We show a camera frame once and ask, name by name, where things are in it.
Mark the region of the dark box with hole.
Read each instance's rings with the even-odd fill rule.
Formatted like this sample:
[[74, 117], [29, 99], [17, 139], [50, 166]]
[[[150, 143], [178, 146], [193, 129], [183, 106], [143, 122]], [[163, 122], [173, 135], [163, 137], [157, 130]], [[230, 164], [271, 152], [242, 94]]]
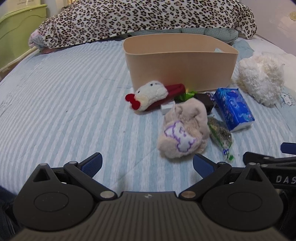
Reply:
[[214, 108], [214, 102], [212, 101], [210, 96], [206, 93], [196, 93], [194, 97], [195, 99], [201, 101], [204, 104], [207, 111], [207, 115], [210, 115], [212, 109]]

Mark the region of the green wooden cabinet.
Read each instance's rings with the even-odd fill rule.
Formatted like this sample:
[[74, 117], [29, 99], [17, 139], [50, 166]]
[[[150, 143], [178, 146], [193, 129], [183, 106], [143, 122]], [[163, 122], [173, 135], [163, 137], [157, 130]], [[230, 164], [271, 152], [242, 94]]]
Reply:
[[30, 6], [1, 18], [1, 68], [29, 50], [29, 37], [46, 19], [46, 8], [46, 4]]

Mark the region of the beige plush purple print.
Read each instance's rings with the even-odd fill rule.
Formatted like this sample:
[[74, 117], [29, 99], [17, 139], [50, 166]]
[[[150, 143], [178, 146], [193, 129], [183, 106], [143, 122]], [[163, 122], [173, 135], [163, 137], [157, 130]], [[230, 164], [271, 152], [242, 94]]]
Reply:
[[205, 105], [191, 98], [175, 104], [166, 113], [157, 148], [162, 156], [177, 159], [202, 153], [207, 147], [209, 137]]

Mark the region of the small white box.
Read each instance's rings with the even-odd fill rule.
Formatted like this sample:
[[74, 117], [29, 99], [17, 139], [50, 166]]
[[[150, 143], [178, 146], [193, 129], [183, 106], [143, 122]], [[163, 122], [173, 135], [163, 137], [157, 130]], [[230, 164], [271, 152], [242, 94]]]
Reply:
[[166, 103], [163, 103], [161, 104], [161, 112], [162, 112], [162, 115], [165, 115], [167, 114], [172, 108], [175, 107], [175, 101], [172, 100], [170, 102], [166, 102]]

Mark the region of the leopard print blanket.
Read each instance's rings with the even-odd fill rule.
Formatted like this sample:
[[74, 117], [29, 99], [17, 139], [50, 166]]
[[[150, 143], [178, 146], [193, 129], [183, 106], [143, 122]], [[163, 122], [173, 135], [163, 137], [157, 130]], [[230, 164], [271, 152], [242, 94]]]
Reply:
[[253, 11], [240, 1], [75, 1], [47, 18], [29, 46], [57, 49], [138, 31], [185, 28], [235, 29], [251, 39]]

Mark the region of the teal quilted pillow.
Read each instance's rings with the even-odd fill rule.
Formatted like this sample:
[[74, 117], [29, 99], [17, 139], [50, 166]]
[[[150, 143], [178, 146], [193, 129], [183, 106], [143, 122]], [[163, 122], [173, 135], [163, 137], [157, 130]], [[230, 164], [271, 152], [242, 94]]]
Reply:
[[125, 34], [126, 37], [149, 35], [149, 34], [168, 34], [168, 33], [184, 33], [184, 34], [199, 34], [214, 37], [222, 42], [231, 44], [238, 38], [238, 31], [235, 29], [222, 28], [184, 28], [184, 29], [169, 29], [169, 30], [141, 30]]

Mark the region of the white fluffy plush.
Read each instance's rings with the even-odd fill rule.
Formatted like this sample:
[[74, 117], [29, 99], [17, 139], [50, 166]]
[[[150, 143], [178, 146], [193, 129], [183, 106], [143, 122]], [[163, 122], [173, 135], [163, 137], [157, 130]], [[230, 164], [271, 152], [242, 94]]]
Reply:
[[284, 87], [284, 69], [277, 54], [254, 52], [238, 64], [238, 80], [245, 92], [258, 103], [276, 104]]

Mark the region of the beige plastic storage basket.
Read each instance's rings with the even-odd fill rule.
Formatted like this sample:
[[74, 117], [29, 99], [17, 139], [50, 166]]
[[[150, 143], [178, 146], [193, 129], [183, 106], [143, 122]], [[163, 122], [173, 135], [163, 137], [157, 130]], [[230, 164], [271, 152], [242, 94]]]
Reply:
[[199, 92], [229, 86], [239, 54], [214, 37], [177, 33], [129, 37], [123, 50], [134, 89], [157, 80]]

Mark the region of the blue tissue pack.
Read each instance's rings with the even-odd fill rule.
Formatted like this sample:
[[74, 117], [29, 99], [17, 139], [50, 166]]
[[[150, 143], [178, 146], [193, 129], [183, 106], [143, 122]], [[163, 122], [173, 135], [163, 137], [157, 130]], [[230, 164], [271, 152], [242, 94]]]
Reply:
[[255, 118], [237, 88], [218, 88], [214, 100], [230, 132], [248, 128]]

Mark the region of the white red plush toy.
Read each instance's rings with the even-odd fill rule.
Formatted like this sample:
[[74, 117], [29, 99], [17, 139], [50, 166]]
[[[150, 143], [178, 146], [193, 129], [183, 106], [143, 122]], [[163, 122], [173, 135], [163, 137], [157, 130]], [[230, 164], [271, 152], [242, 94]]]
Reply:
[[153, 80], [141, 86], [135, 93], [129, 93], [125, 100], [135, 111], [150, 111], [186, 92], [183, 84], [163, 85]]

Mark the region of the green wrapper packet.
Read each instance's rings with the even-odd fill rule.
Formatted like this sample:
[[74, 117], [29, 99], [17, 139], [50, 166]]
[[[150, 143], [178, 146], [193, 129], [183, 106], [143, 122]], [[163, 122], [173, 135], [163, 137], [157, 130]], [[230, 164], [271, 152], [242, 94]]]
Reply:
[[183, 94], [180, 94], [179, 96], [176, 96], [174, 98], [174, 101], [176, 103], [186, 102], [187, 100], [193, 98], [196, 93], [197, 92], [195, 91], [185, 92]]

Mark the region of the green clear snack packet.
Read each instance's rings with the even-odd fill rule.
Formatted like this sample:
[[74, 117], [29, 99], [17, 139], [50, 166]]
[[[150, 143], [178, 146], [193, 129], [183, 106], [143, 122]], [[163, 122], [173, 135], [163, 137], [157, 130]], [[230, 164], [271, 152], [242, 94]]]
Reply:
[[222, 150], [224, 159], [227, 162], [232, 162], [234, 160], [234, 156], [231, 152], [233, 139], [225, 123], [212, 116], [208, 116], [208, 127], [210, 137]]

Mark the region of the blue striped bed sheet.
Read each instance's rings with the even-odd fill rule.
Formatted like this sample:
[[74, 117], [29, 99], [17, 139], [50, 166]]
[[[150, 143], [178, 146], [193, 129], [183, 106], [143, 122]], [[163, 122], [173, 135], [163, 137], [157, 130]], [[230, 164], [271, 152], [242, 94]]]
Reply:
[[160, 155], [160, 110], [136, 114], [122, 42], [36, 51], [1, 82], [1, 186], [18, 193], [40, 163], [103, 156], [95, 179], [114, 190], [181, 192], [200, 179], [192, 158]]

